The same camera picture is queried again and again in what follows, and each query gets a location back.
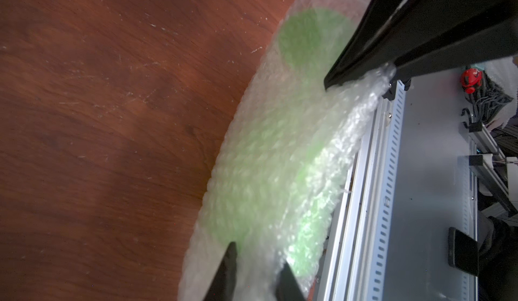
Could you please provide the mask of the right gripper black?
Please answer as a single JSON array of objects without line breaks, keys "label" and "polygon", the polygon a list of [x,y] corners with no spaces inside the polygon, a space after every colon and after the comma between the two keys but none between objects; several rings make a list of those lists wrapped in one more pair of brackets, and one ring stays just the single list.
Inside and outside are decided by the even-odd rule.
[{"label": "right gripper black", "polygon": [[325,89],[386,63],[408,79],[517,54],[517,0],[371,0]]}]

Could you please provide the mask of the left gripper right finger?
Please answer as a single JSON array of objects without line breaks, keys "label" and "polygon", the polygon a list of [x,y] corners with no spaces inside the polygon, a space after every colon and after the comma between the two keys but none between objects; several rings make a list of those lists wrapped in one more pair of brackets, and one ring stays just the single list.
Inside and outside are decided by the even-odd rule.
[{"label": "left gripper right finger", "polygon": [[285,263],[278,278],[275,288],[277,301],[305,301],[304,294],[299,288],[297,279],[289,263]]}]

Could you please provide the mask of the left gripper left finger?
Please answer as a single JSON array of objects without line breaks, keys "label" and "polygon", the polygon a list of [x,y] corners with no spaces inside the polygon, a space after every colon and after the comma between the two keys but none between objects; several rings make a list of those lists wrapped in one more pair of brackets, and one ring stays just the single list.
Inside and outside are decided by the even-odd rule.
[{"label": "left gripper left finger", "polygon": [[231,242],[203,301],[232,301],[237,283],[237,244]]}]

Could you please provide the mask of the green plastic wine glass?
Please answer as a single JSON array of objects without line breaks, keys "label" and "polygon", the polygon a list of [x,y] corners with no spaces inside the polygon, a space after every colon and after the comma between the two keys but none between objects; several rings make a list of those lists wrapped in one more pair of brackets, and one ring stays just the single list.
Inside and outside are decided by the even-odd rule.
[{"label": "green plastic wine glass", "polygon": [[199,226],[240,254],[285,255],[298,277],[314,274],[335,207],[341,169],[354,156],[343,89],[323,79],[354,31],[329,8],[285,19],[225,135]]}]

